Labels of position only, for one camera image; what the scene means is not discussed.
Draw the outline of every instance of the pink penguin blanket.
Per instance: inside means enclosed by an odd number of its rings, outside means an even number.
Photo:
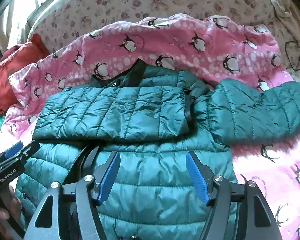
[[[46,99],[66,86],[110,79],[140,58],[169,69],[189,70],[211,90],[224,78],[260,92],[292,81],[280,65],[277,42],[264,25],[237,25],[228,17],[185,14],[116,22],[77,38],[9,77],[19,101],[6,115],[0,152],[26,145]],[[239,183],[254,180],[268,201],[284,240],[300,235],[300,136],[274,145],[232,147]]]

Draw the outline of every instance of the floral bedsheet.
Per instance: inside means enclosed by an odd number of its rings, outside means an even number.
[[[270,0],[56,0],[35,22],[29,37],[40,34],[46,48],[55,52],[76,38],[117,21],[138,22],[177,13],[196,19],[223,15],[239,25],[265,24],[279,44],[283,66],[290,66],[285,43],[294,39],[276,18]],[[291,64],[297,65],[299,48],[289,44],[287,53]]]

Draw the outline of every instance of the teal puffer jacket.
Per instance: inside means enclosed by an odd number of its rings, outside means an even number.
[[[184,87],[195,99],[192,120]],[[64,181],[87,140],[97,139],[103,144],[94,167],[113,150],[121,155],[109,199],[98,207],[108,239],[195,240],[209,208],[195,193],[186,153],[236,182],[228,145],[268,144],[298,132],[297,82],[259,93],[226,79],[210,92],[187,71],[147,66],[136,87],[66,88],[47,100],[33,135],[45,141],[19,177],[17,197],[23,215],[31,216],[50,184]],[[226,239],[234,220],[232,205]]]

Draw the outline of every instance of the quilted jacket sleeve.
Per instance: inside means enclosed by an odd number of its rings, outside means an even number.
[[[209,98],[207,112],[208,129],[225,145],[278,142],[300,133],[300,83],[260,93],[225,79]]]
[[[33,139],[156,141],[188,131],[181,88],[85,87],[49,97]]]

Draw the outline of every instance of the metal screw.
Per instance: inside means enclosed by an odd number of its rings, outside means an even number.
[[[57,181],[52,182],[51,187],[52,187],[52,188],[57,188],[57,187],[59,187],[59,182],[57,182]]]
[[[93,176],[92,175],[87,175],[84,177],[85,181],[92,181],[93,180]]]
[[[215,179],[216,181],[222,181],[222,180],[223,180],[223,177],[222,177],[221,175],[215,175],[215,176],[214,176],[214,179]]]
[[[249,180],[249,181],[248,181],[248,185],[249,185],[250,187],[255,187],[257,184],[256,184],[254,181]]]

